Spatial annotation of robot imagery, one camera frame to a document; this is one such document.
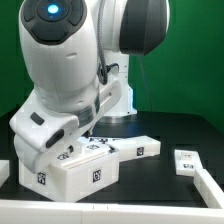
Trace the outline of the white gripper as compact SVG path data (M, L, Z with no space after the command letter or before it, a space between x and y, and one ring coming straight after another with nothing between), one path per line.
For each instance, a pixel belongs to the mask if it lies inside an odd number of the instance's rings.
M19 160L32 173L43 171L57 156L86 132L91 132L120 99L121 84L111 76L99 88L99 110L84 115L52 112L37 100L34 91L13 116L14 146Z

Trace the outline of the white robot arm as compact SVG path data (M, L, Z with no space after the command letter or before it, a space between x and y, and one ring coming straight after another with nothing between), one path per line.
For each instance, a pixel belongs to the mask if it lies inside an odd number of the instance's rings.
M19 35L34 88L10 121L33 173L92 131L120 99L107 52L146 55L165 38L168 0L24 0Z

